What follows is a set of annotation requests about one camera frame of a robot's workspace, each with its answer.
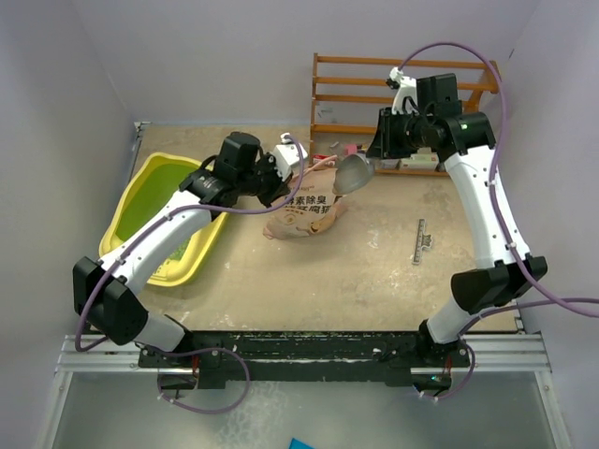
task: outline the table top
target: table top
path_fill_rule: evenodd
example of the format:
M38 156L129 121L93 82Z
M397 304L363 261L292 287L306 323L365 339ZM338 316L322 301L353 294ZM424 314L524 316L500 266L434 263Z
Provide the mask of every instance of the table top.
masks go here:
M254 134L265 151L287 131L306 147L309 142L308 126L151 125L135 170L153 152L202 160L218 153L232 131ZM324 152L329 142L316 145ZM416 329L449 299L451 275L475 266L470 228L451 179L377 175L343 200L348 210L331 229L300 239L268 240L262 236L268 216L232 215L190 283L147 285L139 299L190 329ZM244 198L239 207L262 206ZM433 246L414 266L421 218ZM514 315L495 315L477 329L514 330Z

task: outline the wall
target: wall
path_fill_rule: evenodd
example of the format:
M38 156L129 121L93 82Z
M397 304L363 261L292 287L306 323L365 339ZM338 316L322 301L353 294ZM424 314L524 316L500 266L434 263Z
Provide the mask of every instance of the wall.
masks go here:
M132 120L68 0L0 2L0 446L30 448L66 333L73 264L97 254Z
M315 51L399 58L424 44L454 39L502 62L538 4L73 1L134 117L160 123L307 123ZM468 59L448 49L425 57ZM388 67L371 76L386 78ZM375 122L370 109L352 109L365 114L357 112L354 119Z
M502 175L521 232L548 258L543 284L569 297L599 296L599 4L543 0L503 73L510 119ZM497 117L495 101L489 111ZM576 447L596 447L599 322L557 307L524 318L528 330L543 332Z

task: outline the yellow plastic tub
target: yellow plastic tub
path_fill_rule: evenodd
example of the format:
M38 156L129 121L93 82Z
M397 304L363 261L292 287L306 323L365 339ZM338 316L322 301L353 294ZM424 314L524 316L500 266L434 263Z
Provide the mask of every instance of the yellow plastic tub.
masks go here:
M163 152L148 157L121 196L110 227L100 241L100 257L122 245L145 225L200 164L194 159ZM197 231L170 255L148 283L173 287L189 281L216 241L226 217L226 213L221 213L210 225Z

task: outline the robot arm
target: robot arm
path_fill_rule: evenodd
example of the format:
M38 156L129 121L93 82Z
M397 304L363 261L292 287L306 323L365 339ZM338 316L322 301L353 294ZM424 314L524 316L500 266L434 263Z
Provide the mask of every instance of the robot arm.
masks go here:
M523 295L530 284L516 265L491 206L489 171L495 137L487 116L482 112L462 114L453 74L414 80L393 69L390 80L394 83L388 80L387 84L398 92L393 106L379 111L377 132L367 155L402 158L430 147L458 189L474 239L476 269L452 277L452 298L419 329L429 346L446 344L459 338L474 315L504 306ZM410 112L403 107L408 96L415 106ZM494 183L518 255L538 280L547 272L545 258L531 255L507 204L499 174Z
M239 196L257 196L269 207L275 199L289 193L287 184L299 159L298 149L289 140L283 139L272 153L265 154L257 138L232 133L225 138L220 153L209 158L208 162L214 161L213 169L208 170L205 163L190 173L164 208L121 247L98 262L83 257L76 264L76 312L81 314L100 278L116 267L90 309L88 321L117 344L135 341L166 352L193 349L191 333L183 325L166 315L147 311L137 294L173 251L219 214L190 207L201 203L230 208ZM188 210L173 213L180 208ZM145 238L126 253L131 242L140 237Z

